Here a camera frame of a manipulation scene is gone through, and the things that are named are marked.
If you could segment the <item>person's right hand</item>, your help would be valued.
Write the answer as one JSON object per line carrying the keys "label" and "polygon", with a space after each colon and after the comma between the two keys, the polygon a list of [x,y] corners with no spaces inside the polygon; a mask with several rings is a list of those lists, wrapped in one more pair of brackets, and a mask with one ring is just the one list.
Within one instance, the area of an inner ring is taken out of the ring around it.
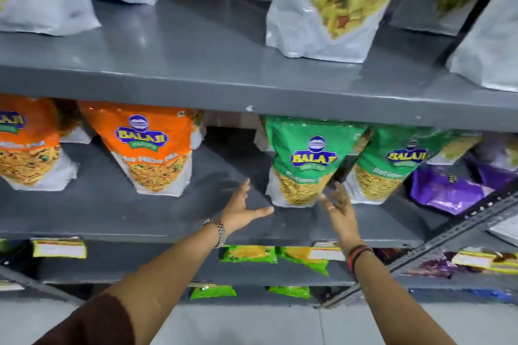
{"label": "person's right hand", "polygon": [[363,244],[359,236],[359,228],[355,210],[345,187],[335,182],[336,190],[333,192],[333,204],[336,206],[335,213],[328,213],[334,231],[337,233],[343,253],[347,256],[353,247]]}

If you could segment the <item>person's left hand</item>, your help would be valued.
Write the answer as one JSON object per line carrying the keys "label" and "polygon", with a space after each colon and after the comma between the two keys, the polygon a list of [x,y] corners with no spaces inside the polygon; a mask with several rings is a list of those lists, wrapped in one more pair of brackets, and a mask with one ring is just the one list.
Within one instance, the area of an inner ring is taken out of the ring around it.
{"label": "person's left hand", "polygon": [[247,178],[233,192],[229,202],[221,213],[220,220],[223,222],[227,236],[244,228],[251,221],[246,221],[244,213],[246,210],[252,210],[247,207],[247,198],[250,190],[250,179]]}

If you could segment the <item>person's left forearm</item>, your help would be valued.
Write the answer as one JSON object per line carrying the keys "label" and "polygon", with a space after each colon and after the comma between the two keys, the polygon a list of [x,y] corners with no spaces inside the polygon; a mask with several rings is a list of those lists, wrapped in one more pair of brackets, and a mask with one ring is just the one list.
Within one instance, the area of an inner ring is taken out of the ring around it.
{"label": "person's left forearm", "polygon": [[217,239],[214,226],[202,226],[104,292],[126,309],[135,345],[151,344]]}

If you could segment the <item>person's right forearm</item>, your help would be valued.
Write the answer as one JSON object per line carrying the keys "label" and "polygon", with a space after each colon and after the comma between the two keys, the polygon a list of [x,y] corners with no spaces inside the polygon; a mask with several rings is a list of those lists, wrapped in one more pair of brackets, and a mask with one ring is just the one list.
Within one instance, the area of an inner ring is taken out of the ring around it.
{"label": "person's right forearm", "polygon": [[349,264],[386,345],[457,345],[370,248],[354,247]]}

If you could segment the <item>yellow green flat snack packet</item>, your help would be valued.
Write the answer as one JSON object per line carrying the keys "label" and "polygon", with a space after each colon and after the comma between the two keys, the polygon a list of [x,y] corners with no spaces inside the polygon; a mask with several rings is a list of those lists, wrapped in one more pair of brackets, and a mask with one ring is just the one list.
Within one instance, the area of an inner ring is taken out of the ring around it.
{"label": "yellow green flat snack packet", "polygon": [[31,238],[34,258],[87,258],[87,247],[79,237]]}
{"label": "yellow green flat snack packet", "polygon": [[277,263],[274,246],[229,245],[224,247],[219,260],[226,263]]}
{"label": "yellow green flat snack packet", "polygon": [[285,286],[285,285],[273,285],[267,287],[267,290],[270,293],[282,295],[282,296],[288,296],[288,297],[294,297],[294,298],[301,298],[308,300],[311,298],[310,288],[308,286]]}
{"label": "yellow green flat snack packet", "polygon": [[275,252],[277,257],[302,264],[326,277],[329,276],[327,271],[329,262],[347,261],[342,249],[336,243],[318,242],[313,246],[277,246]]}
{"label": "yellow green flat snack packet", "polygon": [[236,297],[237,292],[231,285],[202,284],[191,287],[190,300],[204,298]]}

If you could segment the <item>silver metal wristwatch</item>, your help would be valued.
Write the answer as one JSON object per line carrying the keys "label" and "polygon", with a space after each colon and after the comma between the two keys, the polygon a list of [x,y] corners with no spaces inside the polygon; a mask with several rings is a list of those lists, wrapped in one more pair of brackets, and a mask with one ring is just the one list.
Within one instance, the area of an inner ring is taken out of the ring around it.
{"label": "silver metal wristwatch", "polygon": [[216,217],[210,217],[203,223],[203,226],[207,225],[212,225],[217,229],[218,239],[214,249],[219,249],[223,247],[227,239],[226,228],[223,222]]}

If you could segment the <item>green snack pouch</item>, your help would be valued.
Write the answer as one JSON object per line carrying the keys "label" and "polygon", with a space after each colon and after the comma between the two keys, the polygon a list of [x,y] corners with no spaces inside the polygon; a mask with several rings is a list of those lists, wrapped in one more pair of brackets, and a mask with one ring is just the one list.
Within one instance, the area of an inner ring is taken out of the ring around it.
{"label": "green snack pouch", "polygon": [[420,166],[450,166],[482,132],[426,126],[379,125],[342,185],[352,204],[380,205]]}
{"label": "green snack pouch", "polygon": [[274,206],[312,207],[367,125],[360,122],[264,115],[275,152],[266,195]]}

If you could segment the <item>purple snack pouch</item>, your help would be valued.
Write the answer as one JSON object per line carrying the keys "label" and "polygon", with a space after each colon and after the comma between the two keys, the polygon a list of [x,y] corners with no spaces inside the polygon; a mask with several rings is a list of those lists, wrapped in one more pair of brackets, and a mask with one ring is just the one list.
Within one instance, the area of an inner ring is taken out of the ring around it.
{"label": "purple snack pouch", "polygon": [[411,173],[410,197],[418,204],[458,216],[494,189],[474,183],[441,167],[425,165]]}
{"label": "purple snack pouch", "polygon": [[476,133],[480,140],[470,149],[467,161],[482,185],[498,190],[518,177],[518,133]]}

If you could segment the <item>dark purple flat packet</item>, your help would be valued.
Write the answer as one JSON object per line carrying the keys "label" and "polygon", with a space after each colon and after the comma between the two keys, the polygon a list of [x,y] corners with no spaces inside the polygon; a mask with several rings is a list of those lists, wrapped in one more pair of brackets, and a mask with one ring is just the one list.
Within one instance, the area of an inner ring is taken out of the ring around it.
{"label": "dark purple flat packet", "polygon": [[419,263],[417,267],[407,269],[404,276],[421,276],[429,278],[450,279],[461,267],[452,262],[454,252],[445,251],[433,255],[433,257]]}

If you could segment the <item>orange snack pouch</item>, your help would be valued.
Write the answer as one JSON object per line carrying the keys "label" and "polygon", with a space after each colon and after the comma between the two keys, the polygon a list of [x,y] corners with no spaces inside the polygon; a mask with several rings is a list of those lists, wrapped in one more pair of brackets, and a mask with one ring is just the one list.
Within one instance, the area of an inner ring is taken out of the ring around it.
{"label": "orange snack pouch", "polygon": [[57,192],[78,170],[61,146],[51,99],[0,93],[0,178],[14,190]]}
{"label": "orange snack pouch", "polygon": [[203,139],[203,112],[185,107],[78,101],[81,113],[139,194],[178,198]]}

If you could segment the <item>dark perforated metal shelf rack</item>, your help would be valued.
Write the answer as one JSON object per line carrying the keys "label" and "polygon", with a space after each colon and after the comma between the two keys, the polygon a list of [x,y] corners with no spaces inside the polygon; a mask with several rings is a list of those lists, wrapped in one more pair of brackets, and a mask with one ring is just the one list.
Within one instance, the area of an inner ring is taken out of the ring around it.
{"label": "dark perforated metal shelf rack", "polygon": [[[362,121],[411,122],[444,128],[467,127],[489,133],[518,133],[518,92],[483,88],[463,76],[448,72],[447,58],[463,35],[447,40],[438,35],[417,34],[385,28],[374,41],[373,53],[362,65],[359,76],[345,87],[340,100]],[[518,279],[476,280],[462,274],[460,279],[409,279],[405,270],[417,268],[446,248],[468,247],[483,242],[481,233],[489,225],[518,213],[518,177],[503,182],[495,192],[478,198],[460,214],[450,216],[439,209],[418,204],[410,198],[412,179],[398,184],[381,200],[374,196],[380,175],[367,176],[355,163],[347,164],[340,179],[359,215],[360,233],[370,246],[403,248],[388,268],[403,285],[424,289],[461,289],[496,285],[518,292]]]}

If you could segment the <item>grey metal shelf rack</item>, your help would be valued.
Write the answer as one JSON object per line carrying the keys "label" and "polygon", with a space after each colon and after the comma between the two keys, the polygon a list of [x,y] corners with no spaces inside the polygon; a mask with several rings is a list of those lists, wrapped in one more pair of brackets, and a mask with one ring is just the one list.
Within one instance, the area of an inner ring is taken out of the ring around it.
{"label": "grey metal shelf rack", "polygon": [[[210,252],[180,300],[190,300],[191,287],[202,284],[231,285],[237,296],[195,300],[201,303],[209,299],[326,308],[365,298],[349,264],[354,247],[345,263],[329,262],[328,277],[280,257],[276,264],[226,263],[219,258],[229,245],[324,242],[341,248],[319,197],[312,207],[285,208],[274,206],[266,195],[275,152],[262,116],[367,125],[322,192],[333,201],[335,182],[342,184],[347,164],[356,161],[378,126],[339,103],[345,87],[374,52],[376,36],[385,28],[399,29],[390,25],[397,0],[387,6],[361,64],[288,58],[266,46],[272,0],[157,0],[155,5],[91,1],[100,28],[67,36],[0,32],[0,93],[51,99],[61,146],[79,166],[77,178],[57,192],[14,190],[0,178],[0,291],[81,305],[96,295],[91,288],[107,289],[200,229],[208,218],[220,219],[233,192],[249,178],[247,207],[273,206],[274,213],[227,236],[223,247]],[[400,30],[447,40],[463,35],[462,42],[488,2],[476,2],[456,36]],[[191,181],[183,195],[137,193],[81,113],[78,101],[202,111],[204,139],[192,152]],[[411,246],[370,246],[360,233],[359,215],[352,205],[360,245],[374,248],[388,269],[396,256],[411,250]],[[31,238],[71,237],[84,241],[86,259],[33,257]],[[311,298],[270,293],[267,287],[273,285],[308,286]],[[431,300],[422,295],[431,288],[404,287]],[[431,290],[440,300],[452,295],[461,301],[468,297],[464,289],[480,288]]]}

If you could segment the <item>white flat packet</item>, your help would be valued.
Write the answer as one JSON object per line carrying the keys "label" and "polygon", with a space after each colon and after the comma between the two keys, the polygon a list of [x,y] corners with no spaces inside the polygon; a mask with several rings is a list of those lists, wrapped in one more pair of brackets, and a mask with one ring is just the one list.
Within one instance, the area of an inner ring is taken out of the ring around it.
{"label": "white flat packet", "polygon": [[488,232],[518,248],[518,215],[491,226]]}

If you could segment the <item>blue flat packet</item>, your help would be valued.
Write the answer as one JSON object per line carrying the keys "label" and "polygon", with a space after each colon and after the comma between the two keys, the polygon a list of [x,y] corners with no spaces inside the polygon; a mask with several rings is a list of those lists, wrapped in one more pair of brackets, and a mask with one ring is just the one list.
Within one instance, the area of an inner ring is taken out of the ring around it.
{"label": "blue flat packet", "polygon": [[518,305],[518,294],[513,291],[488,288],[464,289],[464,291],[491,301]]}

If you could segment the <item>brown sleeve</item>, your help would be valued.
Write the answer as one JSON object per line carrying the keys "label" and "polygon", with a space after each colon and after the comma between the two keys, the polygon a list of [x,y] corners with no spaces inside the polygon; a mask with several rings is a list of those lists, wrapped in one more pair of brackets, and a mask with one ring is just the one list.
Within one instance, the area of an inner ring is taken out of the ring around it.
{"label": "brown sleeve", "polygon": [[32,345],[135,345],[133,325],[121,302],[96,296]]}

